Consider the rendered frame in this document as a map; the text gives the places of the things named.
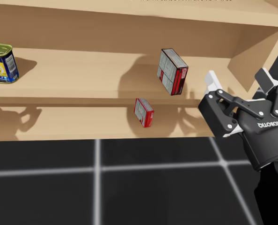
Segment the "dark red and brown carton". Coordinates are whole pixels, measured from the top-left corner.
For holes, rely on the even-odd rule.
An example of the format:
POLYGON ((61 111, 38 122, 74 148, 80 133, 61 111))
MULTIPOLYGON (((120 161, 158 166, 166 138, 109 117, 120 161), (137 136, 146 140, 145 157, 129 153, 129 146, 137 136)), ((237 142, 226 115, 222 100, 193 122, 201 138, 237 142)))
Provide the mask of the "dark red and brown carton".
POLYGON ((157 76, 169 95, 181 95, 188 69, 173 48, 161 49, 157 76))

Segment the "green and blue rectangular can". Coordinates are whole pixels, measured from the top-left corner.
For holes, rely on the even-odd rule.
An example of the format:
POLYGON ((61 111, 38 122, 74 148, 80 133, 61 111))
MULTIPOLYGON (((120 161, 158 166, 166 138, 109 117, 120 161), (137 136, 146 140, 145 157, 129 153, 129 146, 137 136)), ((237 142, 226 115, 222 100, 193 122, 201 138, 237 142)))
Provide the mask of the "green and blue rectangular can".
POLYGON ((13 55, 13 47, 0 44, 0 83, 14 83, 19 78, 19 72, 13 55))

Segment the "pale wooden shelf unit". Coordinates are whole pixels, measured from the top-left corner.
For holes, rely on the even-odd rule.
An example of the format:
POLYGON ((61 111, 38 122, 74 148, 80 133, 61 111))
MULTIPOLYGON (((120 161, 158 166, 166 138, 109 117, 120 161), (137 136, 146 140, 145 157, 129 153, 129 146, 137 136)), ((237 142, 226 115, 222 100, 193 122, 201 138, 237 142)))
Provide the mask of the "pale wooden shelf unit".
POLYGON ((0 0, 0 43, 20 74, 0 84, 0 141, 210 136, 206 73, 253 97, 278 56, 278 0, 0 0), (181 95, 157 76, 167 48, 189 67, 181 95))

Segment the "small red carton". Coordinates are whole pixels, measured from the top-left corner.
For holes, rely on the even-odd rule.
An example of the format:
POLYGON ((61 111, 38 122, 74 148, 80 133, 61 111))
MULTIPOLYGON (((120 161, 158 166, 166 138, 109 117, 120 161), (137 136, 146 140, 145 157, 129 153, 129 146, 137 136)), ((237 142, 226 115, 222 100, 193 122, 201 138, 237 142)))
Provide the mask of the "small red carton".
POLYGON ((154 109, 146 99, 136 99, 134 113, 144 128, 151 126, 154 118, 154 109))

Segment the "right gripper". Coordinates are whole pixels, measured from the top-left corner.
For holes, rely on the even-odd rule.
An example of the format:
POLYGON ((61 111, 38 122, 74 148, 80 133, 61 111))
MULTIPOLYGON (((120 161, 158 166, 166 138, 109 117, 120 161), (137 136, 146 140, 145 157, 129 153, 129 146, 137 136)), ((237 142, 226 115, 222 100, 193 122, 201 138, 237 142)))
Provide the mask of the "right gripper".
POLYGON ((265 97, 245 101, 225 92, 215 72, 208 71, 198 109, 215 137, 242 132, 244 151, 254 170, 260 171, 278 161, 278 80, 266 68, 259 69, 255 79, 265 97))

